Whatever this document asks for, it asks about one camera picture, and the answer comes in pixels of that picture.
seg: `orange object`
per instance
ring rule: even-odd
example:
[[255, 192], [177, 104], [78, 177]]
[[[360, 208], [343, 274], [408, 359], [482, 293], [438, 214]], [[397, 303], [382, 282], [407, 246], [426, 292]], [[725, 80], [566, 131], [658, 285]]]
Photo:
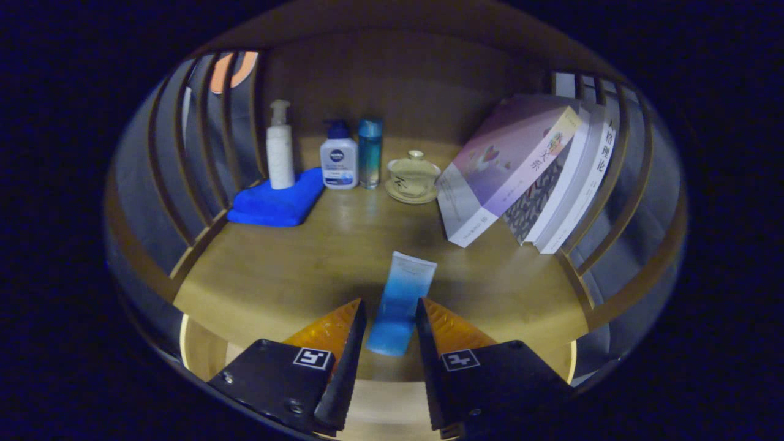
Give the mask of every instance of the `orange object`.
[[438, 303], [426, 297], [422, 298], [422, 302], [427, 311], [427, 319], [430, 320], [430, 327], [433, 329], [439, 357], [446, 352], [483, 348], [498, 343], [463, 317]]
[[340, 357], [343, 355], [343, 349], [346, 347], [348, 333], [351, 330], [351, 324], [354, 323], [359, 302], [361, 299], [346, 303], [305, 326], [300, 332], [284, 340], [283, 343], [330, 351], [335, 355], [335, 367], [337, 367]]
[[[226, 74], [229, 70], [229, 61], [233, 56], [234, 55], [232, 54], [226, 55], [215, 63], [215, 70], [212, 71], [212, 80], [209, 82], [209, 89], [212, 93], [217, 93], [219, 95], [223, 93], [223, 80], [226, 78]], [[256, 64], [256, 58], [258, 58], [258, 56], [258, 52], [245, 53], [242, 57], [242, 64], [240, 64], [239, 70], [231, 76], [229, 87], [237, 87], [239, 83], [245, 81], [245, 79], [250, 76], [250, 72], [253, 70], [253, 66]]]

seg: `blue bottle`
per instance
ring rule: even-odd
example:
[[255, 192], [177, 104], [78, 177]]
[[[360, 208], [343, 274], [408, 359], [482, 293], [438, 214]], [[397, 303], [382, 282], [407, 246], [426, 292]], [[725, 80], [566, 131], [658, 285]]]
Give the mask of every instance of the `blue bottle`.
[[380, 119], [363, 118], [359, 122], [359, 184], [365, 188], [379, 186], [382, 129]]

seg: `cup lid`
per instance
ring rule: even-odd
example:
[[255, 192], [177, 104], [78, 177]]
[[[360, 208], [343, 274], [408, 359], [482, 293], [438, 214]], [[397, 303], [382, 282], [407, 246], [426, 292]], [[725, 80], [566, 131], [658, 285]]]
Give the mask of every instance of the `cup lid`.
[[432, 162], [425, 160], [424, 157], [425, 154], [419, 150], [409, 150], [407, 158], [391, 161], [388, 168], [390, 172], [397, 175], [416, 173], [433, 178], [438, 177], [441, 170]]

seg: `blue tube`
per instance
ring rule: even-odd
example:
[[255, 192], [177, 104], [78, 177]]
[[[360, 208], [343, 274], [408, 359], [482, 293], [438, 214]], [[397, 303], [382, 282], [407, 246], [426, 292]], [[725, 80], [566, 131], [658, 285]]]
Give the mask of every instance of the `blue tube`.
[[370, 330], [368, 349], [392, 357], [402, 357], [414, 331], [416, 303], [427, 297], [438, 264], [392, 253], [392, 266], [384, 286], [376, 322]]

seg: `bottle label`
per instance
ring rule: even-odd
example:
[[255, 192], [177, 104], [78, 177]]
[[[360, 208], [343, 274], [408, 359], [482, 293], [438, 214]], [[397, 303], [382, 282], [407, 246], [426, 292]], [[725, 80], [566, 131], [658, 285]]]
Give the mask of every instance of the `bottle label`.
[[345, 155], [343, 154], [343, 152], [338, 149], [329, 152], [329, 158], [332, 160], [332, 162], [343, 161], [344, 156]]
[[327, 184], [332, 184], [332, 185], [346, 185], [346, 184], [351, 184], [351, 182], [354, 181], [354, 178], [351, 176], [350, 172], [341, 173], [335, 177], [329, 177], [327, 173], [325, 173], [324, 181]]
[[321, 161], [321, 172], [324, 182], [331, 185], [347, 185], [354, 182], [354, 164], [351, 157], [339, 148], [334, 148], [326, 153], [327, 158]]

